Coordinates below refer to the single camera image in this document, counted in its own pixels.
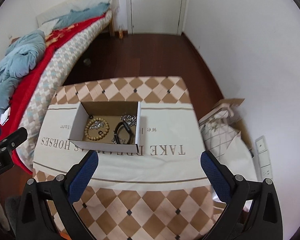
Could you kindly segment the red blanket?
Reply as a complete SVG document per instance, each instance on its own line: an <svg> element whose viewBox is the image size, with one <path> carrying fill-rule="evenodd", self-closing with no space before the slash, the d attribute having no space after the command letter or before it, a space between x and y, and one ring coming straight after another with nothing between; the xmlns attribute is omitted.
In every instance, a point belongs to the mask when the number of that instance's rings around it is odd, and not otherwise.
<svg viewBox="0 0 300 240"><path fill-rule="evenodd" d="M52 39L54 38L54 36L51 34L54 31L52 31L46 37L47 48L42 60L36 65L36 67L33 70L30 71L28 75L22 78L21 82L15 89L9 101L9 106L11 108L10 116L7 122L3 126L0 125L1 127L0 141L19 128L18 125L21 120L21 113L24 112L25 104L28 103L30 96L34 91L34 84L38 81L39 75L43 73L44 68L46 67L48 61L52 57L52 49L49 48L49 46L52 44ZM16 161L15 150L13 150L12 152L12 160L14 164L17 165L15 163Z"/></svg>

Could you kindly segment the checked white bag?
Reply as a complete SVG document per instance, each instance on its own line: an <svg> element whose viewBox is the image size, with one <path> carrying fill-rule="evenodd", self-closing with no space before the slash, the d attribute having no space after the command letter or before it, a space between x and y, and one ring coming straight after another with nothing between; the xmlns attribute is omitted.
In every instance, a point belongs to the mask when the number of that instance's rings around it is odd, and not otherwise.
<svg viewBox="0 0 300 240"><path fill-rule="evenodd" d="M251 152L242 139L243 132L231 126L234 117L230 105L223 103L199 120L205 148L233 174L258 181Z"/></svg>

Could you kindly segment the white pillow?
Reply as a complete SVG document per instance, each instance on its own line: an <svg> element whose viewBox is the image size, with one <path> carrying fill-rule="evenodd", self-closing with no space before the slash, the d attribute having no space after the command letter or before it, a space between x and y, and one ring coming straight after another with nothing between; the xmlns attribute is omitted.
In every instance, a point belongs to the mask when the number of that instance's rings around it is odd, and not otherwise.
<svg viewBox="0 0 300 240"><path fill-rule="evenodd" d="M117 13L120 8L119 0L66 0L58 5L55 5L45 12L36 16L38 27L41 27L45 22L59 18L60 16L66 15L70 10L84 10L87 8L95 7L99 3L104 2L110 3L110 9L112 12Z"/></svg>

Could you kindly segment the white door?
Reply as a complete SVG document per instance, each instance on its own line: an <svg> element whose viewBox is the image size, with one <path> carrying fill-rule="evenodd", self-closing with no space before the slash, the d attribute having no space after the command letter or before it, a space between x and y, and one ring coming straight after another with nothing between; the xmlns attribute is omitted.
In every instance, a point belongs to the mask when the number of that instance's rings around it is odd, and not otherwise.
<svg viewBox="0 0 300 240"><path fill-rule="evenodd" d="M180 35L187 0L127 0L130 34Z"/></svg>

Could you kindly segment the diamond pattern table cloth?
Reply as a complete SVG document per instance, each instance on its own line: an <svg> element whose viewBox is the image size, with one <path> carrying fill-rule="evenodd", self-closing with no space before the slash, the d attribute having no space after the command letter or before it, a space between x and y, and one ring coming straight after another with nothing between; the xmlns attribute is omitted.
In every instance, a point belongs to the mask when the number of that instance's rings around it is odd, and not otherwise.
<svg viewBox="0 0 300 240"><path fill-rule="evenodd" d="M82 102L138 101L137 153L100 152L74 208L97 239L197 239L224 204L200 166L205 150L181 77L124 77L62 86L54 93L33 158L33 176L65 174L86 151L69 140Z"/></svg>

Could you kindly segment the orange drink bottle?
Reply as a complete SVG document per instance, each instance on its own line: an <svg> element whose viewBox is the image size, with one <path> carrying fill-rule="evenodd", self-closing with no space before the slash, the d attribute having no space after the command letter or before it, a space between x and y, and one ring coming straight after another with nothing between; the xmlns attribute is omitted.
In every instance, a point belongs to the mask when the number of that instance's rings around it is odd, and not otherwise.
<svg viewBox="0 0 300 240"><path fill-rule="evenodd" d="M119 39L123 39L123 30L121 28L119 28L118 33L119 33Z"/></svg>

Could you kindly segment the blue quilt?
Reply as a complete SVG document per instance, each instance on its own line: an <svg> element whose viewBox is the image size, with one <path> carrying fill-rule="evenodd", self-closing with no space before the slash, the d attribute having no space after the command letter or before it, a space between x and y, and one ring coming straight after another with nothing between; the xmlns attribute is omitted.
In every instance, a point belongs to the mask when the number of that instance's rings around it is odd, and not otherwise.
<svg viewBox="0 0 300 240"><path fill-rule="evenodd" d="M109 2L100 2L92 8L71 10L68 14L49 21L48 26L52 30L61 30L75 23L103 16L109 7ZM46 37L47 33L39 28L18 38L7 48L5 57L0 61L0 118L8 109L10 98L22 78L43 58Z"/></svg>

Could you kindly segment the white paper on bed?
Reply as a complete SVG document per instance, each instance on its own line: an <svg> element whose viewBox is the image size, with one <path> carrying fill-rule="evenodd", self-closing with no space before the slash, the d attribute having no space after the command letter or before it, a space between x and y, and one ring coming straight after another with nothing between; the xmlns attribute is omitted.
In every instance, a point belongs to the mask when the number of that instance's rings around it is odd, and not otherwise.
<svg viewBox="0 0 300 240"><path fill-rule="evenodd" d="M1 117L0 117L0 124L3 126L7 120L9 119L9 116L10 116L10 111L11 111L11 108L8 107L4 113L2 113Z"/></svg>

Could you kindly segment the black smart band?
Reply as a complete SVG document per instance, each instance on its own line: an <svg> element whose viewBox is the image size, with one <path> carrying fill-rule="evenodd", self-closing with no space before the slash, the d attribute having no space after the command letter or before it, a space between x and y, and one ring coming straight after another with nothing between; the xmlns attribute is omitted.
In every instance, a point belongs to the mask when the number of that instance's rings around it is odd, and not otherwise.
<svg viewBox="0 0 300 240"><path fill-rule="evenodd" d="M130 145L132 143L133 136L134 133L131 127L125 121L119 122L114 129L113 139L115 144Z"/></svg>

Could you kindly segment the white cardboard box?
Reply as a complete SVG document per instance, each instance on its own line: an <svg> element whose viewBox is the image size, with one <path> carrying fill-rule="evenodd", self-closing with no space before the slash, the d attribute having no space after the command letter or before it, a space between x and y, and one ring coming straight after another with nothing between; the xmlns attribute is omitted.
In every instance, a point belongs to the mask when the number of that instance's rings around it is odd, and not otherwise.
<svg viewBox="0 0 300 240"><path fill-rule="evenodd" d="M68 140L83 150L139 153L140 117L138 101L80 102ZM130 145L114 143L114 129L121 121L127 122L134 133Z"/></svg>

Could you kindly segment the white power strip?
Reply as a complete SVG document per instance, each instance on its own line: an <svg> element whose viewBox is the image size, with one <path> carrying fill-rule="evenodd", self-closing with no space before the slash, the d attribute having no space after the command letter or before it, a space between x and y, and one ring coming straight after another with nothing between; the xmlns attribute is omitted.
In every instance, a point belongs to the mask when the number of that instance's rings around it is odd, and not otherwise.
<svg viewBox="0 0 300 240"><path fill-rule="evenodd" d="M261 178L273 179L269 150L264 135L257 138L255 144L258 154L259 166L261 170Z"/></svg>

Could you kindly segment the wooden bed frame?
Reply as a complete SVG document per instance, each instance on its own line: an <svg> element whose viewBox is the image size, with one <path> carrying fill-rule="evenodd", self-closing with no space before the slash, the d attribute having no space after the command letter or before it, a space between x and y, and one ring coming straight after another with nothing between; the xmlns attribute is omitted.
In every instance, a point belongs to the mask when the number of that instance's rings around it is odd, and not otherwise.
<svg viewBox="0 0 300 240"><path fill-rule="evenodd" d="M112 17L109 22L109 33L111 37L115 36L115 25L114 25L114 18Z"/></svg>

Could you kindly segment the checked bed mattress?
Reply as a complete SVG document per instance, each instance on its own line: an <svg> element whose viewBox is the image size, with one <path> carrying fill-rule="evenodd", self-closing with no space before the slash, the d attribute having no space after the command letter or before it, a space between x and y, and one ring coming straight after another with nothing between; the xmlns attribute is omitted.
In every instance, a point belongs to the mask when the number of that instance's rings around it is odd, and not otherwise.
<svg viewBox="0 0 300 240"><path fill-rule="evenodd" d="M53 95L91 42L106 27L111 27L112 21L113 13L108 10L100 18L91 18L51 34L54 36L49 46L52 49L52 57L34 84L34 91L25 104L18 125L27 129L28 137L15 150L15 163L27 173L32 173L34 149Z"/></svg>

